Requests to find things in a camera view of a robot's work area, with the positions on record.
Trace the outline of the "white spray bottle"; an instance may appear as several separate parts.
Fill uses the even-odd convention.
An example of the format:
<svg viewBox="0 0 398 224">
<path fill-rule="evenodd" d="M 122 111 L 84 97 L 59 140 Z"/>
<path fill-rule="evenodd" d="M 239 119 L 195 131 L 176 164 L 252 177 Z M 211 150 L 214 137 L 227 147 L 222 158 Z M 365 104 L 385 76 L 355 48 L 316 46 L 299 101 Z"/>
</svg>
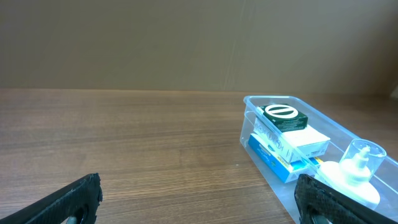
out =
<svg viewBox="0 0 398 224">
<path fill-rule="evenodd" d="M 381 197 L 370 180 L 386 156 L 386 151 L 378 144 L 365 139 L 354 139 L 340 161 L 323 162 L 315 178 L 374 210 Z"/>
</svg>

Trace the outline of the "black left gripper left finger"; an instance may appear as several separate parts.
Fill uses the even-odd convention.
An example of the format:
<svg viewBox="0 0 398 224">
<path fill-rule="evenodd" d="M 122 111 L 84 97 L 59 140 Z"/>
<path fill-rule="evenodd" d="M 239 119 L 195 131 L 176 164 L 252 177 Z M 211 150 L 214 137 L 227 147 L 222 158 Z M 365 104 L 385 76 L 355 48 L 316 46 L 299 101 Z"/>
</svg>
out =
<svg viewBox="0 0 398 224">
<path fill-rule="evenodd" d="M 95 223 L 96 211 L 103 201 L 97 173 L 87 174 L 35 203 L 1 219 L 3 224 Z"/>
</svg>

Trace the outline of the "blue VapoDrops box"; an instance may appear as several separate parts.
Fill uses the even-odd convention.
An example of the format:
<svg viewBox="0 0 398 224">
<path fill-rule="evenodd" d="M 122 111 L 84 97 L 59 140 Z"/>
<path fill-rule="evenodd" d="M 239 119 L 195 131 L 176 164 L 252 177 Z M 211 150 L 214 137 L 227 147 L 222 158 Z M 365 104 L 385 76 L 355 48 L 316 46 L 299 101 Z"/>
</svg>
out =
<svg viewBox="0 0 398 224">
<path fill-rule="evenodd" d="M 300 174 L 315 175 L 315 171 L 302 161 L 286 162 L 257 134 L 250 135 L 248 145 L 283 183 L 297 180 Z"/>
</svg>

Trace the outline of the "white medicine box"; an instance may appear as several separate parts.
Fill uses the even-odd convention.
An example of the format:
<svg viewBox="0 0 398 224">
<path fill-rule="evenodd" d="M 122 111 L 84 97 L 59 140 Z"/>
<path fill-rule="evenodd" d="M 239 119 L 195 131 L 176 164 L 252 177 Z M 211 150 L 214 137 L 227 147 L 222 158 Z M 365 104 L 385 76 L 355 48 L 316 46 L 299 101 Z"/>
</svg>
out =
<svg viewBox="0 0 398 224">
<path fill-rule="evenodd" d="M 256 108 L 260 116 L 268 120 Z M 322 156 L 326 153 L 330 138 L 317 131 L 309 124 L 303 130 L 281 132 L 272 123 L 266 124 L 256 118 L 254 132 L 271 146 L 271 150 L 281 156 L 286 162 L 291 163 L 300 160 L 295 152 L 300 150 L 308 158 Z"/>
</svg>

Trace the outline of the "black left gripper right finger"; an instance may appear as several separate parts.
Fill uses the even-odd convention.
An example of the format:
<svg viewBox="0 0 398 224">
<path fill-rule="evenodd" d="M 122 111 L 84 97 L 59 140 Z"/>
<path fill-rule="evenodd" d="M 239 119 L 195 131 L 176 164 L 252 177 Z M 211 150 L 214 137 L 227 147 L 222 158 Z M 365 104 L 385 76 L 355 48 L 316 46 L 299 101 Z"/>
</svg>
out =
<svg viewBox="0 0 398 224">
<path fill-rule="evenodd" d="M 397 224 L 307 174 L 299 175 L 294 198 L 301 224 Z"/>
</svg>

